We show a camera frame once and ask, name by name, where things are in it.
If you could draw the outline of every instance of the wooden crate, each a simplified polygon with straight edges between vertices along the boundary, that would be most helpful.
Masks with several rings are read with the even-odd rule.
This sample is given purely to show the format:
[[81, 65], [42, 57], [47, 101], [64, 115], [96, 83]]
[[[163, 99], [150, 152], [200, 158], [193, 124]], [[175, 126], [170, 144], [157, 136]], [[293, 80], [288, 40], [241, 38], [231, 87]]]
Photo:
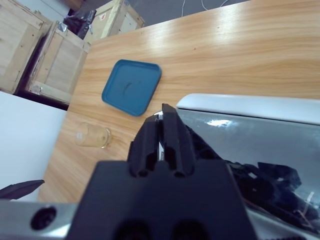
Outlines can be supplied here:
[[90, 44], [52, 25], [32, 66], [25, 90], [69, 104]]
[[51, 22], [14, 0], [0, 0], [0, 90], [16, 92], [35, 47]]
[[143, 18], [129, 3], [124, 0], [112, 0], [96, 9], [92, 33], [88, 30], [84, 40], [92, 44], [105, 37], [142, 28], [144, 24]]
[[64, 3], [73, 11], [78, 11], [81, 8], [83, 2], [84, 0], [64, 0]]

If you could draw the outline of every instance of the gray floor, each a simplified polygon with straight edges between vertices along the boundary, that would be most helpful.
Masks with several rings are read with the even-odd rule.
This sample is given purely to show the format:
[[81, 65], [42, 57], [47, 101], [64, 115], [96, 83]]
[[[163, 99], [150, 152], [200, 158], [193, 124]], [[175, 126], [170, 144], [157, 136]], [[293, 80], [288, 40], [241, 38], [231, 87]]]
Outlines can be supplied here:
[[[96, 9], [110, 0], [86, 0], [83, 7]], [[184, 0], [126, 0], [144, 19], [145, 26], [162, 23], [181, 17]], [[246, 0], [229, 0], [226, 5], [245, 2]], [[218, 8], [224, 0], [203, 0], [207, 9]], [[190, 15], [204, 11], [201, 0], [185, 0], [183, 15]]]

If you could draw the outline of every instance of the blue square tray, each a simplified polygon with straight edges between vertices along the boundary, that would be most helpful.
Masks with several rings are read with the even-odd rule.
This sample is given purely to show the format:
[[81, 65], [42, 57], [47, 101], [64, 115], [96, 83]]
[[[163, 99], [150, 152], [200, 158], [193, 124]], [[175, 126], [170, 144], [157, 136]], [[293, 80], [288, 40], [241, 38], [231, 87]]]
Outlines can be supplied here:
[[159, 65], [121, 59], [114, 65], [102, 100], [132, 116], [142, 115], [161, 78]]

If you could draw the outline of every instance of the glass cup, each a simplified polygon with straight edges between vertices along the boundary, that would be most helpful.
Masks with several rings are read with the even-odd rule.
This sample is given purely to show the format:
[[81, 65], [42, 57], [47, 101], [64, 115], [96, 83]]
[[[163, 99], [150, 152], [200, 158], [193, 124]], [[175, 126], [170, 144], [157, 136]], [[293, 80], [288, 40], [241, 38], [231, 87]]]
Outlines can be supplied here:
[[81, 123], [75, 136], [75, 144], [82, 147], [105, 148], [111, 140], [111, 132], [106, 127]]

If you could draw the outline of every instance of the wooden table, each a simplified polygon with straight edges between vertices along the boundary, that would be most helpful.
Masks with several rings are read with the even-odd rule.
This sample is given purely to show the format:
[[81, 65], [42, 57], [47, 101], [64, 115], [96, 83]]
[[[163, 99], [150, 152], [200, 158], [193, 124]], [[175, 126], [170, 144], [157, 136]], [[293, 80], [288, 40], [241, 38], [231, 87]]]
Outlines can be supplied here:
[[[163, 102], [175, 106], [190, 93], [320, 99], [319, 13], [318, 0], [251, 0], [98, 41], [87, 56], [39, 199], [78, 202], [96, 162], [126, 160], [130, 141]], [[140, 117], [101, 100], [119, 59], [162, 68]], [[76, 146], [81, 122], [110, 128], [111, 144], [105, 149]]]

